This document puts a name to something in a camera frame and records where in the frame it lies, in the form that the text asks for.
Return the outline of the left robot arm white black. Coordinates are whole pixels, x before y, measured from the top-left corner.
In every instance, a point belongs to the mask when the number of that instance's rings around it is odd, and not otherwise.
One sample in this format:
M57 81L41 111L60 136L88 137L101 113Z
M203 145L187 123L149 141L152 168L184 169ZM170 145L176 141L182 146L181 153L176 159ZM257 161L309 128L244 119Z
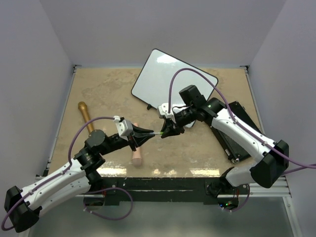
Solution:
M112 136L99 129L92 131L84 147L74 157L68 156L68 162L50 175L21 189L8 189L1 229L23 232L49 207L88 191L100 192L102 181L97 169L105 162L103 156L124 147L135 151L155 136L153 130L137 127L128 120L119 120L116 127L118 132Z

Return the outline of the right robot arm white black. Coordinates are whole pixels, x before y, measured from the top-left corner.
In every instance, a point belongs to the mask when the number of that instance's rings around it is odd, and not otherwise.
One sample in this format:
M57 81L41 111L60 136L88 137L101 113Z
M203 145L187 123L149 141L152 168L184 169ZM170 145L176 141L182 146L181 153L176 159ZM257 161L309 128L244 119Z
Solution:
M194 85L187 86L179 92L186 108L174 113L169 103L158 106L158 114L164 119L161 129L162 138L184 133L184 126L198 120L228 135L253 158L248 166L232 167L221 176L221 189L231 194L238 186L257 183L270 188L288 168L289 146L284 141L275 142L256 131L217 98L206 100Z

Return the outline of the white whiteboard black frame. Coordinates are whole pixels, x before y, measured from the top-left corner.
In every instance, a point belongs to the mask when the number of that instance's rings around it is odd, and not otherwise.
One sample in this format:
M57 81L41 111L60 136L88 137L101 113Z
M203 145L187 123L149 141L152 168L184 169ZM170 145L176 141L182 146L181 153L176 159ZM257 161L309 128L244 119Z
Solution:
M194 69L204 75L213 85L218 84L219 80L216 76L159 49L153 49L133 85L131 94L156 109L168 102L171 79L182 68ZM175 113L184 109L185 103L179 91L189 85L195 85L206 100L214 91L214 88L198 74L191 71L180 72L174 80L171 93L171 107Z

